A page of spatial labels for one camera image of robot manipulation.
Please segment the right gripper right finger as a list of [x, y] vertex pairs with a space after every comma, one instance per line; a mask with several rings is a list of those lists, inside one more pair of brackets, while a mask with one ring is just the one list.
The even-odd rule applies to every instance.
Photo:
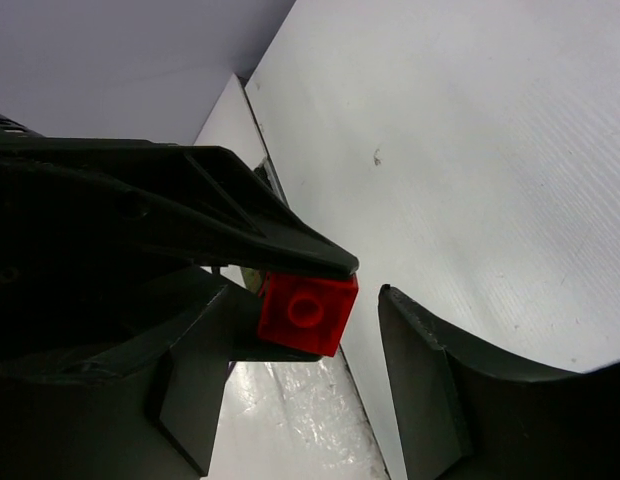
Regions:
[[620, 479], [620, 362], [550, 367], [389, 285], [378, 314], [409, 478]]

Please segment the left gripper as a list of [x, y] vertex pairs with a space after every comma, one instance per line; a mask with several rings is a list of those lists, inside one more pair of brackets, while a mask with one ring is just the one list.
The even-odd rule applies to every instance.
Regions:
[[48, 138], [0, 114], [0, 321], [89, 306], [189, 265], [344, 280], [357, 258], [304, 224], [233, 152]]

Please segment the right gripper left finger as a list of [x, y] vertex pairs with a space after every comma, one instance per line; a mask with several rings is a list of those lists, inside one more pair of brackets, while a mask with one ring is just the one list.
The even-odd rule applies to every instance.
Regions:
[[200, 479], [230, 357], [224, 288], [121, 343], [0, 361], [0, 479]]

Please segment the red small brick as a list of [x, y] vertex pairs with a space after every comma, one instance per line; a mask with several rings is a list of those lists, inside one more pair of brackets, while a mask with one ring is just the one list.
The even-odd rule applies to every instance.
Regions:
[[346, 280], [267, 275], [257, 335], [296, 350], [332, 357], [352, 312], [359, 285]]

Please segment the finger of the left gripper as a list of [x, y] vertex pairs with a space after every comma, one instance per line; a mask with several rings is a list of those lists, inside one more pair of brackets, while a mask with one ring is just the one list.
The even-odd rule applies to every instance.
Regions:
[[233, 324], [231, 361], [318, 362], [321, 355], [285, 347], [257, 335], [263, 300], [242, 287], [228, 287]]

